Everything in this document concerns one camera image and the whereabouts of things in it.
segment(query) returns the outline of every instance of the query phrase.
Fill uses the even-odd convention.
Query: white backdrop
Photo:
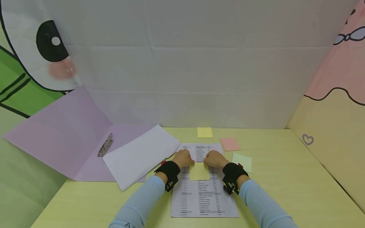
[[[357,0],[43,3],[113,123],[284,128]]]

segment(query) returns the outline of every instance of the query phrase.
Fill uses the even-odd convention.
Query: paper sheet
[[[211,127],[198,127],[198,138],[213,138]]]
[[[210,180],[208,166],[203,162],[196,162],[189,166],[189,179],[191,181]]]
[[[128,144],[107,153],[103,159],[123,192],[175,153],[179,145],[179,140],[157,125]]]
[[[225,151],[241,149],[238,145],[236,138],[225,138],[225,139],[220,139],[220,141],[222,142],[222,145],[223,145],[223,148]]]
[[[246,172],[248,173],[252,172],[252,159],[250,157],[233,153],[232,162],[237,165],[240,163]]]
[[[178,150],[188,149],[195,162],[203,162],[211,150],[222,152],[220,143],[182,143]],[[173,189],[171,217],[239,217],[234,196],[223,190],[222,170],[208,167],[210,180],[190,181],[189,168],[182,168]]]

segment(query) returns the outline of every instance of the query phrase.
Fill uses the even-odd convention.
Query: black wrist cuff
[[[178,182],[177,175],[180,173],[179,166],[172,161],[167,161],[156,169],[155,173],[163,172],[167,176],[167,183],[165,185],[165,191],[169,192],[174,188],[175,184]]]
[[[223,189],[230,195],[232,194],[232,192],[234,191],[235,193],[237,193],[237,195],[239,194],[239,189],[237,186],[237,179],[241,176],[241,175],[246,175],[249,176],[247,174],[247,172],[240,167],[239,165],[235,164],[235,163],[228,163],[224,168],[223,168],[223,173],[224,173],[224,178],[223,178]]]

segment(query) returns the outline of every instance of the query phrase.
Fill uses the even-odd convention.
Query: light green sticky note
[[[198,138],[213,138],[211,127],[198,127]]]
[[[240,163],[246,172],[252,172],[252,158],[233,153],[232,162],[237,165]]]

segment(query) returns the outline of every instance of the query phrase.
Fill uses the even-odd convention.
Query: heart drawing
[[[303,134],[301,136],[301,138],[303,139],[303,142],[307,145],[307,146],[310,146],[313,144],[314,142],[314,138],[313,136],[308,136],[307,134]]]

